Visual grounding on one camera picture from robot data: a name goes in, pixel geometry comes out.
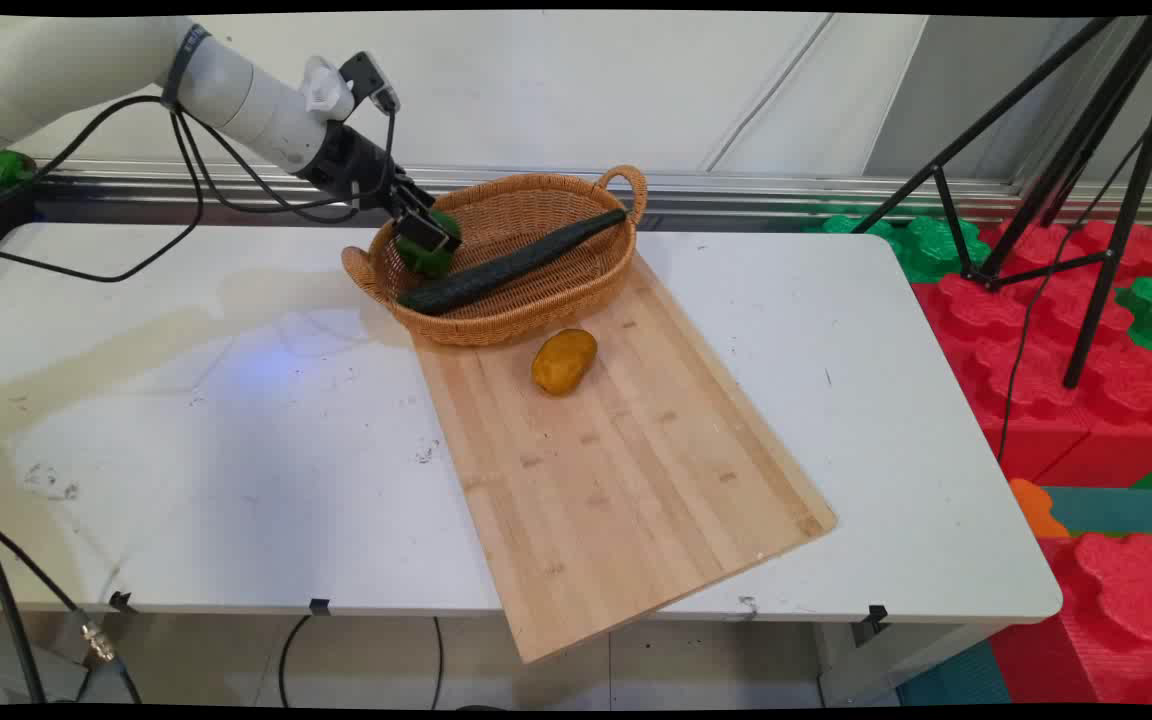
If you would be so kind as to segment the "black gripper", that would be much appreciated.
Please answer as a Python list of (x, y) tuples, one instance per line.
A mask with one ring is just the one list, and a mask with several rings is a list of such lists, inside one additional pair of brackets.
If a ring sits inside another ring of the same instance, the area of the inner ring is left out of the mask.
[(399, 253), (452, 255), (461, 247), (457, 220), (433, 209), (434, 197), (407, 176), (388, 150), (340, 120), (326, 123), (321, 145), (298, 177), (357, 209), (399, 213), (394, 218)]

